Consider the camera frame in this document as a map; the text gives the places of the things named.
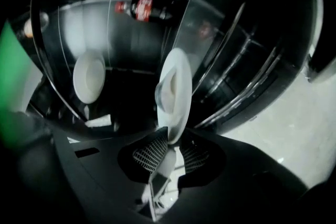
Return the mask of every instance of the tiled floor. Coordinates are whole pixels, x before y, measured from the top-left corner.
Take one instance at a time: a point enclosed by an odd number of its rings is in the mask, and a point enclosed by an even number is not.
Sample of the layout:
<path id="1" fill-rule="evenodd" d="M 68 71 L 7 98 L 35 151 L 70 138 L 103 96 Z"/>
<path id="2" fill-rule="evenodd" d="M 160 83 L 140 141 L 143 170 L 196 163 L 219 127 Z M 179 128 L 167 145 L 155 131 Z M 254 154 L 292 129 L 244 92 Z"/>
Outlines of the tiled floor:
<path id="1" fill-rule="evenodd" d="M 266 152 L 312 187 L 336 160 L 336 76 L 310 84 L 300 74 L 256 119 L 223 136 Z"/>

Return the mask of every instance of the red label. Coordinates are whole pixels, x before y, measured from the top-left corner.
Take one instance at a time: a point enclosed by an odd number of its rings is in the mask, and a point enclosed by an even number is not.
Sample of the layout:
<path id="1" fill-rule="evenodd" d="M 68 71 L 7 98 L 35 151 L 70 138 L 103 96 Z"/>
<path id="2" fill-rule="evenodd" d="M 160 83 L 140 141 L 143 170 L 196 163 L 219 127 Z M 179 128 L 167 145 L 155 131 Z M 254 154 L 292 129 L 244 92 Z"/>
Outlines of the red label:
<path id="1" fill-rule="evenodd" d="M 114 6 L 114 11 L 117 13 L 121 13 L 124 11 L 124 6 L 125 6 L 124 2 L 118 1 Z"/>
<path id="2" fill-rule="evenodd" d="M 139 0 L 135 10 L 137 20 L 141 20 L 144 22 L 149 21 L 149 15 L 151 13 L 152 3 L 153 0 Z"/>

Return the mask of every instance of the white dish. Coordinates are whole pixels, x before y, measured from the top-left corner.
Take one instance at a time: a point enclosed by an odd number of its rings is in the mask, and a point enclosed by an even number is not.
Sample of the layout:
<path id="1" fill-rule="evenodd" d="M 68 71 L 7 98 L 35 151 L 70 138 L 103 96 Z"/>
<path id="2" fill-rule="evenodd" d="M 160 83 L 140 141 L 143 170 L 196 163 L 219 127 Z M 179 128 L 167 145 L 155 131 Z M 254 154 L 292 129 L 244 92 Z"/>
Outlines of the white dish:
<path id="1" fill-rule="evenodd" d="M 76 61 L 73 87 L 80 101 L 91 104 L 99 97 L 105 82 L 105 61 L 95 50 L 87 50 Z"/>
<path id="2" fill-rule="evenodd" d="M 175 75 L 175 101 L 173 113 L 164 112 L 157 108 L 159 127 L 168 127 L 168 144 L 175 144 L 181 137 L 188 121 L 191 97 L 192 75 L 188 57 L 180 48 L 172 49 L 162 67 L 160 82 L 173 69 Z"/>

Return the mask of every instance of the white bowl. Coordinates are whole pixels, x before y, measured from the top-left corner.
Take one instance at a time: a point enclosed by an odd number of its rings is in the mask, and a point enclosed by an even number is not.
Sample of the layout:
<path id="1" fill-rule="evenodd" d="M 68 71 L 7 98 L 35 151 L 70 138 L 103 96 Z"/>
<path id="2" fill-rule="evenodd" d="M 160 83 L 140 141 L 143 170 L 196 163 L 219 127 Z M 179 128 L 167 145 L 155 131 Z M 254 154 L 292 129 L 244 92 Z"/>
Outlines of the white bowl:
<path id="1" fill-rule="evenodd" d="M 73 70 L 73 87 L 80 101 L 91 104 L 99 97 L 105 82 L 105 61 L 95 50 L 82 54 Z"/>

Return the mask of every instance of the coca-cola bottle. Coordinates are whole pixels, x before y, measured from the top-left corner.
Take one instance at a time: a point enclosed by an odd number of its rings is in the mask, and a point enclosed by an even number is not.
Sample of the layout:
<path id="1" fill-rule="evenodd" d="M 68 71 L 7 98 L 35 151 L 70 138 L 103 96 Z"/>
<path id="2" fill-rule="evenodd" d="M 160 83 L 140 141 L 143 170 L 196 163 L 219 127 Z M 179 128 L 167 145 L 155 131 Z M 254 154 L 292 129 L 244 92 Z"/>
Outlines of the coca-cola bottle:
<path id="1" fill-rule="evenodd" d="M 166 7 L 153 5 L 153 0 L 132 0 L 131 3 L 118 1 L 114 11 L 117 13 L 127 13 L 136 20 L 143 22 L 163 22 L 172 18 Z"/>

